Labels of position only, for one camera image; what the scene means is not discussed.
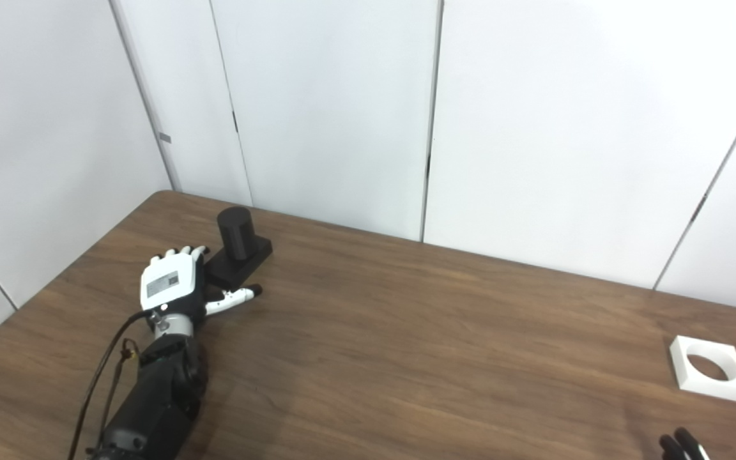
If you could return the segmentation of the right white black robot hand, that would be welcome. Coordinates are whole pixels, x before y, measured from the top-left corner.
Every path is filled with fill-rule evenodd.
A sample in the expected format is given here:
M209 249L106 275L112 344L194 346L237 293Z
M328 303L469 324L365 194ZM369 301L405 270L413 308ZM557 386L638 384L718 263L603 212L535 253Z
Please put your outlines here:
M684 426L679 426L673 434L664 434L658 439L662 448L662 459L709 460L703 445Z

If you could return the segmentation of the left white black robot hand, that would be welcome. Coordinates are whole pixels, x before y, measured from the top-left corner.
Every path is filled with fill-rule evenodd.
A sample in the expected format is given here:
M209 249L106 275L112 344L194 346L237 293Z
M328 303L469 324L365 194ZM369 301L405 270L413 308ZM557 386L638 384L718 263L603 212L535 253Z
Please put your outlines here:
M193 337L208 316L230 311L263 294L258 284L208 294L204 270L206 247L172 248L152 257L141 274L140 305L149 314L156 338L164 335Z

